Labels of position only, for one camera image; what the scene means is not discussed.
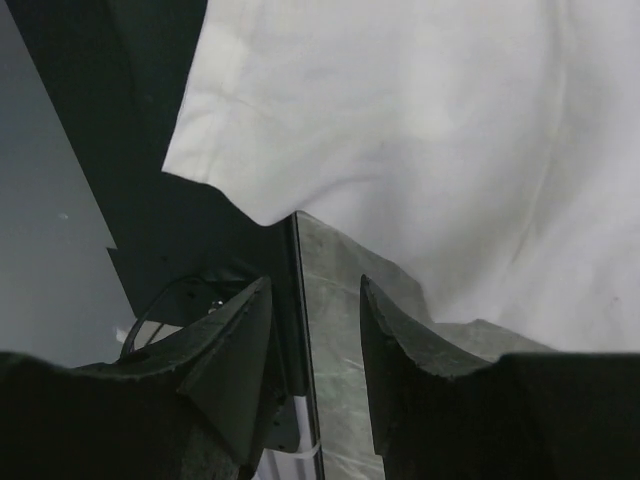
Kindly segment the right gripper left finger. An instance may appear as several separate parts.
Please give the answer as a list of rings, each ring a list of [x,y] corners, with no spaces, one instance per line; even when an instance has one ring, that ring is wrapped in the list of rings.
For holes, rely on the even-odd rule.
[[[273,413],[271,283],[112,363],[1,356],[5,479],[249,479]]]

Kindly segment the white t shirt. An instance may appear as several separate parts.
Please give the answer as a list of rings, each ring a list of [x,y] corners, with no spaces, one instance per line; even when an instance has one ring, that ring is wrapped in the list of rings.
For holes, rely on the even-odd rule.
[[[211,1],[163,170],[314,216],[435,321],[639,347],[635,1]]]

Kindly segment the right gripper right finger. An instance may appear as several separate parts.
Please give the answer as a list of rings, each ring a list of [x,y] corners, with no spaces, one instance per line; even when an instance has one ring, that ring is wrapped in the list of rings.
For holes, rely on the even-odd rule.
[[[375,452],[389,479],[635,479],[635,354],[485,361],[363,278],[360,332]]]

